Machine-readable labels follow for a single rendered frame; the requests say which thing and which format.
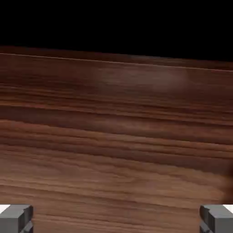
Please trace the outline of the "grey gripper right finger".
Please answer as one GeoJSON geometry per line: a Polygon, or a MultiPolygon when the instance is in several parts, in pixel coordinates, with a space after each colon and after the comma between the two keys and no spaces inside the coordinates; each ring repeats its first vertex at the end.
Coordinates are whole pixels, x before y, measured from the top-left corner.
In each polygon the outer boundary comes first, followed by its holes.
{"type": "Polygon", "coordinates": [[[233,233],[233,204],[201,205],[199,233],[233,233]]]}

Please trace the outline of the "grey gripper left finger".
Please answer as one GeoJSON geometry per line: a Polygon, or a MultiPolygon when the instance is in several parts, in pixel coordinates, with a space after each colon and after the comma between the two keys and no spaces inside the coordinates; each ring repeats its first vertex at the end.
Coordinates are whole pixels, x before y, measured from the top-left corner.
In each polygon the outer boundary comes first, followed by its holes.
{"type": "Polygon", "coordinates": [[[33,233],[33,206],[0,204],[0,233],[33,233]]]}

